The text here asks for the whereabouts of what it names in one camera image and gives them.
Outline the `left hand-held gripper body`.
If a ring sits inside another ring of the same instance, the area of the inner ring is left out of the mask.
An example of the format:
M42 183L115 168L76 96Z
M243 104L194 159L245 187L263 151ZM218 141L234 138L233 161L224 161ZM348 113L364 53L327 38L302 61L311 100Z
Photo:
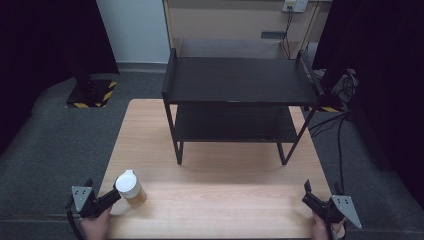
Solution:
M72 200L76 211L83 218L98 218L110 204L103 198L97 198L92 188L93 180L88 179L83 186L72 186Z

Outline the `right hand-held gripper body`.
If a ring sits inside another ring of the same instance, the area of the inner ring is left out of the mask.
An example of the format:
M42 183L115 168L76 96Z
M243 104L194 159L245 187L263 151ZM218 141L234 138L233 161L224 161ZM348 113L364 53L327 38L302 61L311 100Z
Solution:
M335 184L336 193L333 194L327 202L316 211L316 214L327 224L339 223L343 219L347 219L357 229L362 229L363 225L360 221L352 197L344 193L344 189L340 183Z

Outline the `white lidded cup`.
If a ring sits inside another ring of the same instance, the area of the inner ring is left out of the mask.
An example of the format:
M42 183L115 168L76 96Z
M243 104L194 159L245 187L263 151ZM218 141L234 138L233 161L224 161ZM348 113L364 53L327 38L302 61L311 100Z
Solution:
M134 171L125 170L115 181L115 187L121 196L131 206L137 206L145 202L147 194L139 182Z

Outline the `person's right hand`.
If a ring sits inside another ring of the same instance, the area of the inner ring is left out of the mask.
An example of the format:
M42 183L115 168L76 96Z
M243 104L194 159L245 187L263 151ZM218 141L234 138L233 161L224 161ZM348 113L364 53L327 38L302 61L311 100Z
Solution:
M311 240L329 240L327 233L327 225L315 212L312 213L314 225L312 227ZM345 236L344 221L339 223L332 223L331 229L337 234L338 238Z

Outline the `person's left hand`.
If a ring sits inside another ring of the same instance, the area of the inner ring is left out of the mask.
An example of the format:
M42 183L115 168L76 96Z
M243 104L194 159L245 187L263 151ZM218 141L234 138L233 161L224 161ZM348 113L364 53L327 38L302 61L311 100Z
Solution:
M80 221L87 240L107 240L111 210L109 207L97 218L83 218Z

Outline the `black stand with striped base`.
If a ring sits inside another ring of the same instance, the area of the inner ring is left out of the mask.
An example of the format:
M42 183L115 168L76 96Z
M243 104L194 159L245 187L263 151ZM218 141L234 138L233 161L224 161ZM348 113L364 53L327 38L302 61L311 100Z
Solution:
M104 107L116 85L109 79L93 79L81 64L79 56L74 51L64 54L67 65L76 80L76 85L66 100L69 107L93 108Z

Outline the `black two-tier shelf rack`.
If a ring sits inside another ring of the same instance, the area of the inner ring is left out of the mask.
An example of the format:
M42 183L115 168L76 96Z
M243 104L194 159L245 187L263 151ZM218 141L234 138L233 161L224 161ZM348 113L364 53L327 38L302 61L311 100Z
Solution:
M313 115L325 96L304 53L293 60L179 57L170 52L162 99L176 161L186 142L274 143L283 165L305 131L290 109Z

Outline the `black curtain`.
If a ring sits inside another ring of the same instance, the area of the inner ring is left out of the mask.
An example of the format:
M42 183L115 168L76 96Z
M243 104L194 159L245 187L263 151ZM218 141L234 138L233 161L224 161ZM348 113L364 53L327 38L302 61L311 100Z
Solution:
M363 141L424 209L424 0L332 0L313 67L327 93L356 72Z
M0 155L42 91L118 72L96 0L0 0Z

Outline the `light wooden cabinet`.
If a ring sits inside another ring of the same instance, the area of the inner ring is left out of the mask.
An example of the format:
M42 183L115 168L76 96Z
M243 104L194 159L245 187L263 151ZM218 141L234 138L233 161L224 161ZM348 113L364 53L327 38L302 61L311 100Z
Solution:
M295 58L320 40L333 0L309 0L303 13L283 12L284 0L163 0L171 45L185 39L256 40L284 32L283 51Z

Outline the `white wall socket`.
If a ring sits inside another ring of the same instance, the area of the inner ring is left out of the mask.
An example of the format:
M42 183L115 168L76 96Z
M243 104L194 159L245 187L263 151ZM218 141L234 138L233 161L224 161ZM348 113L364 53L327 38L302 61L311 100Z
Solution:
M308 5L309 0L284 0L282 11L303 13Z

